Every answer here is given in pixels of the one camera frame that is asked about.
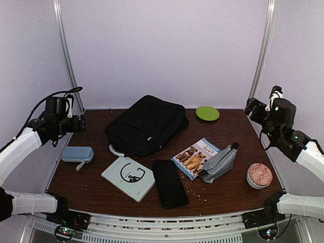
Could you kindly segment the grey pencil pouch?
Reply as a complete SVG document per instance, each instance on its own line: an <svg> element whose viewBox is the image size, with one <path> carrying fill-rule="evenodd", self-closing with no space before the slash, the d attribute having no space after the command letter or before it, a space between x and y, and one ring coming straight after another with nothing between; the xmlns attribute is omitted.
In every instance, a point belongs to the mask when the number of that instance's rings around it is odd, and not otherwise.
<svg viewBox="0 0 324 243"><path fill-rule="evenodd" d="M238 142L233 142L225 149L204 163L198 176L206 183L212 184L216 179L233 168L234 160L239 148Z"/></svg>

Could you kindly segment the black student bag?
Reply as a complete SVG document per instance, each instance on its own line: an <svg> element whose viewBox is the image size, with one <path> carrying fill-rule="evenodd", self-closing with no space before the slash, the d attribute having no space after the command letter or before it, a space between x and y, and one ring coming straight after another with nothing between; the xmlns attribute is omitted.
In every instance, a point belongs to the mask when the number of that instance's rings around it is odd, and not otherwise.
<svg viewBox="0 0 324 243"><path fill-rule="evenodd" d="M114 155L143 157L165 146L188 124L182 105L146 95L108 124L104 132Z"/></svg>

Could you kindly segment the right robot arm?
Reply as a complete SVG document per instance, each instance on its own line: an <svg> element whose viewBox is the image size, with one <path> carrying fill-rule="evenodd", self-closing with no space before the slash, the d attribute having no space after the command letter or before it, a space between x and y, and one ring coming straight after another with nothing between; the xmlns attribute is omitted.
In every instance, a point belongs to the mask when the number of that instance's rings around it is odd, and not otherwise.
<svg viewBox="0 0 324 243"><path fill-rule="evenodd" d="M266 110L263 102L249 98L244 113L251 121L261 125L260 133L268 137L269 147L279 149L292 162L302 165L323 180L323 150L318 141L293 129L296 106L285 98L274 98L269 104L271 108ZM259 218L268 224L284 214L322 220L323 197L278 192L265 200Z"/></svg>

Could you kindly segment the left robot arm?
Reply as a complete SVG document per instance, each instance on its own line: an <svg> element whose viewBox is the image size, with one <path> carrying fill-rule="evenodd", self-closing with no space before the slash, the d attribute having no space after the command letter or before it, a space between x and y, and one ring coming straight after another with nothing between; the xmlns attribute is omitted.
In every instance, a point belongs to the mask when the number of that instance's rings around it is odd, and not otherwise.
<svg viewBox="0 0 324 243"><path fill-rule="evenodd" d="M68 91L54 92L42 100L44 111L38 118L28 116L18 134L1 148L1 184L31 153L51 141L58 141L68 133L83 133L86 120L83 114L73 115L73 94L82 90L76 87ZM67 199L47 193L21 193L1 189L1 221L14 215L43 213L50 215L62 225L73 219Z"/></svg>

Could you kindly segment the light blue zipper case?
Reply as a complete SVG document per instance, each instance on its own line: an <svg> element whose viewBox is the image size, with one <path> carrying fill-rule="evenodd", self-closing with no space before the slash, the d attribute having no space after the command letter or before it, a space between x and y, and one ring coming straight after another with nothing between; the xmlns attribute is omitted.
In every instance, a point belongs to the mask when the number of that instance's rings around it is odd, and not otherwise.
<svg viewBox="0 0 324 243"><path fill-rule="evenodd" d="M89 164L94 157L94 150L91 147L67 146L63 149L61 159L67 163L78 163L76 171L79 171L85 164Z"/></svg>

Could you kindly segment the green plate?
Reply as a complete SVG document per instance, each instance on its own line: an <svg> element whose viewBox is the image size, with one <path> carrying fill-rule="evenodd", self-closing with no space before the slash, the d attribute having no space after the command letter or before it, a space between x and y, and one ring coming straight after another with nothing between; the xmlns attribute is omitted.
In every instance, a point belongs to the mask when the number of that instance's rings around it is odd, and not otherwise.
<svg viewBox="0 0 324 243"><path fill-rule="evenodd" d="M220 117L220 112L211 106L201 106L195 111L198 118L205 121L215 121Z"/></svg>

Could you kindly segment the red patterned white bowl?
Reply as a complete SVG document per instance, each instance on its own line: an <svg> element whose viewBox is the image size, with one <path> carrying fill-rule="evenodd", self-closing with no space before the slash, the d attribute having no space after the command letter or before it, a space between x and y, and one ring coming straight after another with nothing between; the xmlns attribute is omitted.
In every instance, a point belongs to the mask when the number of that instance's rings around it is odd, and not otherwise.
<svg viewBox="0 0 324 243"><path fill-rule="evenodd" d="M254 188L261 190L271 184L273 174L269 167L261 163L252 164L247 171L247 182Z"/></svg>

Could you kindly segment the grey book with G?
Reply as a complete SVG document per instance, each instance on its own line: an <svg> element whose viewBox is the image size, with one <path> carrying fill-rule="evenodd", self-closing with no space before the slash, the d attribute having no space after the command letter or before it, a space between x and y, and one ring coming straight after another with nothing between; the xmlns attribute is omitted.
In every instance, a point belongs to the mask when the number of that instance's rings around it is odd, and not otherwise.
<svg viewBox="0 0 324 243"><path fill-rule="evenodd" d="M155 185L152 170L129 157L116 159L101 176L138 203Z"/></svg>

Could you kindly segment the dog picture book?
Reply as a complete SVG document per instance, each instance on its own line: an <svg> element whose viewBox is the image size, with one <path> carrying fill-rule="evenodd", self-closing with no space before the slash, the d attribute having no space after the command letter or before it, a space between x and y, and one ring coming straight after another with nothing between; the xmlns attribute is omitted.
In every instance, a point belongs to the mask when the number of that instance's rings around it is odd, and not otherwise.
<svg viewBox="0 0 324 243"><path fill-rule="evenodd" d="M202 138L182 152L171 158L171 161L190 178L194 180L203 170L205 162L221 152L221 149Z"/></svg>

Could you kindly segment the black flat case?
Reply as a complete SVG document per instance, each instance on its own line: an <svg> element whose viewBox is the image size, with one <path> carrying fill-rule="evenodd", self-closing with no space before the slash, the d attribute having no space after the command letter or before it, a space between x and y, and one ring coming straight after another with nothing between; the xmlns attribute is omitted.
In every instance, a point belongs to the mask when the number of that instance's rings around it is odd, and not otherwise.
<svg viewBox="0 0 324 243"><path fill-rule="evenodd" d="M189 205L177 167L172 160L155 160L152 169L160 202L164 209Z"/></svg>

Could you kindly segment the right aluminium frame post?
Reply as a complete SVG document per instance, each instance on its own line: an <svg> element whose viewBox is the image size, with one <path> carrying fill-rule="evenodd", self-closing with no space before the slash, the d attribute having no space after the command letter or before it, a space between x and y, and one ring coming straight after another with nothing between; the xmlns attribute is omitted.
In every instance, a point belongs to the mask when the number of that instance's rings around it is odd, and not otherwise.
<svg viewBox="0 0 324 243"><path fill-rule="evenodd" d="M267 11L265 17L265 23L263 28L263 35L261 40L261 47L259 51L259 57L251 85L250 93L247 101L258 96L260 85L263 79L265 71L265 62L270 50L271 40L273 35L273 28L275 23L275 12L276 12L277 1L269 0L267 3Z"/></svg>

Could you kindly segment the aluminium frame post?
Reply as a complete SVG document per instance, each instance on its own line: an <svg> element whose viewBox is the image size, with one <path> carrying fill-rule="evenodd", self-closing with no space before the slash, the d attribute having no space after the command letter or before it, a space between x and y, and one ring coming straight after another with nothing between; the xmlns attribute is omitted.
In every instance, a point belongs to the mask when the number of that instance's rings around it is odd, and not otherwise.
<svg viewBox="0 0 324 243"><path fill-rule="evenodd" d="M247 101L258 96L260 85L263 79L265 71L265 62L270 50L271 40L273 35L273 28L275 23L275 12L276 12L277 1L269 0L267 3L267 11L265 17L265 23L263 28L263 35L261 40L261 47L259 51L259 57L251 85L250 93Z"/></svg>
<svg viewBox="0 0 324 243"><path fill-rule="evenodd" d="M75 75L73 72L72 62L71 62L71 58L70 58L70 54L69 54L69 49L68 49L68 44L67 44L67 39L66 39L66 34L65 34L65 29L64 29L61 1L53 0L53 7L54 7L54 14L55 14L57 27L58 27L58 31L59 31L60 41L61 41L64 62L65 62L65 66L66 66L67 73L68 73L68 78L69 78L71 87L76 88L77 83L76 83Z"/></svg>

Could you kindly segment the front aluminium rail base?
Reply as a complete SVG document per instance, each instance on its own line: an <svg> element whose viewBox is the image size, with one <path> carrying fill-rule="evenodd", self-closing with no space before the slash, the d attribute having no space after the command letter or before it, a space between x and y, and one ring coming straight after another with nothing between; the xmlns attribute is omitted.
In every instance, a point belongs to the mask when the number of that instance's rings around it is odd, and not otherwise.
<svg viewBox="0 0 324 243"><path fill-rule="evenodd" d="M265 242L263 232L278 227L273 242L314 242L306 219L287 217L277 223L246 227L242 213L149 218L91 213L87 229L68 242Z"/></svg>

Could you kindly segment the left aluminium frame post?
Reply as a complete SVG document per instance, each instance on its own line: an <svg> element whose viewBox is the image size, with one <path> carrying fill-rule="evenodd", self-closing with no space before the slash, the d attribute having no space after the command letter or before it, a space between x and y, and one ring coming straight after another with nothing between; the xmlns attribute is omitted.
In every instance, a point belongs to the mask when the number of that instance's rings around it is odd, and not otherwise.
<svg viewBox="0 0 324 243"><path fill-rule="evenodd" d="M76 88L77 83L76 83L75 75L73 72L72 62L71 62L71 58L70 58L70 54L69 54L69 49L68 49L68 44L67 44L67 39L66 39L66 34L65 34L65 29L64 29L61 1L53 0L53 7L54 7L54 14L55 14L57 27L58 27L58 31L59 31L60 41L61 41L64 62L65 62L65 66L66 66L67 73L68 73L68 78L69 78L71 87Z"/></svg>

